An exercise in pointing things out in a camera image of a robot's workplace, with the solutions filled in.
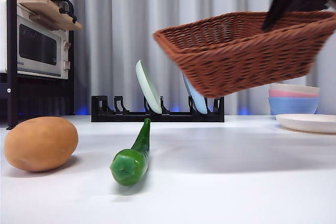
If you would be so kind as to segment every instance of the stacked bowls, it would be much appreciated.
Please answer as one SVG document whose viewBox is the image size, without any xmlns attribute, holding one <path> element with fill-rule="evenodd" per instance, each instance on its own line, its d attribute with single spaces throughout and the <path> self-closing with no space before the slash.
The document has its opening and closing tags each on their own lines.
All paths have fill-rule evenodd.
<svg viewBox="0 0 336 224">
<path fill-rule="evenodd" d="M 316 87 L 272 83 L 268 91 L 272 115 L 314 114 L 320 98 Z"/>
</svg>

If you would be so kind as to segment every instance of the green pepper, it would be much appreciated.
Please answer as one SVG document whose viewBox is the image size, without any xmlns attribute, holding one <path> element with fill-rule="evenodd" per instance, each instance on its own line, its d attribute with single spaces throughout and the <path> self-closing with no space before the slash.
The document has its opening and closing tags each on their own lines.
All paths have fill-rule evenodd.
<svg viewBox="0 0 336 224">
<path fill-rule="evenodd" d="M 146 118 L 133 146 L 118 152 L 112 161 L 113 178 L 123 186 L 139 182 L 148 169 L 150 124 Z"/>
</svg>

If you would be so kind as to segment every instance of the brown wicker basket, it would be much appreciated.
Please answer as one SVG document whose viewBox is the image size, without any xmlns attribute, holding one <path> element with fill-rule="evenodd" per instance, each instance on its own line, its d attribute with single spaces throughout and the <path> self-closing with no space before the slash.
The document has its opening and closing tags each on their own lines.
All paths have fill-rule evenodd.
<svg viewBox="0 0 336 224">
<path fill-rule="evenodd" d="M 265 33 L 266 12 L 228 13 L 154 33 L 208 98 L 306 75 L 336 29 L 334 12 L 289 12 Z"/>
</svg>

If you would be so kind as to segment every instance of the black metal shelf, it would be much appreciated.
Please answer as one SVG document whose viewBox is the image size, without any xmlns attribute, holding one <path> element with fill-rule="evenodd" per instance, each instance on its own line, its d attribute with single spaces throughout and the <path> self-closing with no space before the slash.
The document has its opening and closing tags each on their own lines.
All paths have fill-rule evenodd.
<svg viewBox="0 0 336 224">
<path fill-rule="evenodd" d="M 144 112 L 131 112 L 123 104 L 122 96 L 114 97 L 114 110 L 109 107 L 106 95 L 93 95 L 91 97 L 91 121 L 92 122 L 143 122 L 145 118 L 153 122 L 224 122 L 224 97 L 214 100 L 213 109 L 208 108 L 207 99 L 205 104 L 207 114 L 196 111 L 194 101 L 188 97 L 188 112 L 171 112 L 166 109 L 161 97 L 162 114 L 154 113 L 144 97 Z"/>
<path fill-rule="evenodd" d="M 68 4 L 69 14 L 73 15 L 74 7 L 69 0 L 51 0 L 53 2 L 64 2 Z M 69 42 L 71 47 L 68 50 L 68 60 L 71 68 L 68 72 L 68 79 L 53 79 L 44 77 L 26 76 L 17 73 L 17 0 L 7 0 L 7 73 L 0 74 L 0 122 L 7 116 L 8 130 L 14 128 L 19 120 L 42 116 L 44 114 L 34 114 L 33 111 L 27 115 L 19 116 L 19 107 L 27 99 L 45 100 L 46 98 L 65 100 L 66 115 L 74 114 L 74 31 L 69 31 Z"/>
</svg>

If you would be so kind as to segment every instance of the white table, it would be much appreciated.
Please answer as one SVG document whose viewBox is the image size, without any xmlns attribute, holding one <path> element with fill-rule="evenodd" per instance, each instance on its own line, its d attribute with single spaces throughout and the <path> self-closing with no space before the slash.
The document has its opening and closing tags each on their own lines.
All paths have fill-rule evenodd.
<svg viewBox="0 0 336 224">
<path fill-rule="evenodd" d="M 27 173 L 2 151 L 1 223 L 336 223 L 336 135 L 286 130 L 273 116 L 152 123 L 147 176 L 122 187 L 109 166 L 142 123 L 67 118 L 79 145 L 64 167 Z"/>
</svg>

